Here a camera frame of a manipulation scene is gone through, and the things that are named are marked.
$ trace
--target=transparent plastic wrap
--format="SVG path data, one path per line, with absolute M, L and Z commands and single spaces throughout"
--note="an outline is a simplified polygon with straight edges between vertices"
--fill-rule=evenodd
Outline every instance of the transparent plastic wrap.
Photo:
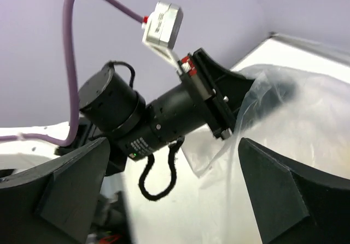
M 261 243 L 238 158 L 242 137 L 350 178 L 349 84 L 271 65 L 240 72 L 256 81 L 244 98 L 231 138 L 210 140 L 208 129 L 202 127 L 183 146 L 192 170 L 201 179 L 203 243 Z

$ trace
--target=black cable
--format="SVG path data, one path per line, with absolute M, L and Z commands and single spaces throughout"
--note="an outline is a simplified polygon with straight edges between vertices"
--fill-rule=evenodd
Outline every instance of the black cable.
M 135 81 L 135 70 L 134 68 L 129 65 L 127 62 L 123 62 L 123 61 L 110 61 L 108 62 L 109 65 L 113 65 L 113 66 L 118 66 L 118 65 L 122 65 L 122 66 L 125 66 L 129 69 L 130 73 L 131 73 L 131 77 L 130 77 L 130 81 L 129 81 L 129 86 L 131 88 L 133 88 L 133 82 Z
M 167 196 L 171 192 L 171 190 L 173 190 L 173 188 L 175 187 L 176 180 L 177 180 L 177 174 L 176 174 L 176 168 L 175 168 L 175 155 L 180 150 L 180 147 L 184 143 L 184 140 L 185 140 L 184 137 L 180 137 L 178 138 L 176 143 L 169 145 L 168 165 L 170 169 L 171 180 L 168 187 L 164 191 L 156 195 L 151 195 L 145 188 L 145 180 L 147 178 L 149 171 L 154 165 L 154 155 L 150 154 L 148 156 L 148 161 L 147 161 L 146 167 L 144 168 L 140 176 L 138 187 L 140 188 L 142 195 L 149 201 L 158 201 L 162 199 L 163 197 Z

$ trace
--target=clear plastic sheet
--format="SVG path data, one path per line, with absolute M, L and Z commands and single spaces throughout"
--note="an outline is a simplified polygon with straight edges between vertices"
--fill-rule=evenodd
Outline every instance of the clear plastic sheet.
M 256 81 L 242 103 L 231 138 L 214 141 L 202 127 L 188 136 L 183 146 L 201 180 L 203 243 L 261 243 L 238 158 L 242 137 L 350 178 L 349 84 L 327 75 L 271 65 L 240 72 Z

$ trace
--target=plastic bag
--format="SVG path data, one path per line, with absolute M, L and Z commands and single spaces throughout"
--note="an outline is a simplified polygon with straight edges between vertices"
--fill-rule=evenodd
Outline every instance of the plastic bag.
M 203 243 L 261 243 L 238 158 L 242 137 L 350 178 L 349 84 L 327 75 L 270 65 L 240 72 L 256 81 L 242 103 L 231 138 L 209 142 L 210 133 L 202 127 L 187 139 L 191 147 L 183 146 L 192 170 L 201 177 Z M 211 148 L 195 154 L 205 144 Z

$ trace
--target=white panel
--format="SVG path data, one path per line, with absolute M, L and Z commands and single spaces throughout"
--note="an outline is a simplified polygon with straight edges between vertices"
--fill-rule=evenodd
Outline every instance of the white panel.
M 159 0 L 119 0 L 149 15 Z M 175 51 L 204 47 L 232 66 L 267 33 L 256 0 L 164 0 L 183 7 Z M 0 126 L 50 125 L 68 120 L 62 51 L 63 0 L 0 0 Z M 79 86 L 108 60 L 135 67 L 135 87 L 150 101 L 179 83 L 174 69 L 141 43 L 141 25 L 100 0 L 77 0 L 74 42 Z M 123 77 L 128 71 L 118 68 Z
M 270 31 L 350 50 L 350 0 L 258 0 Z

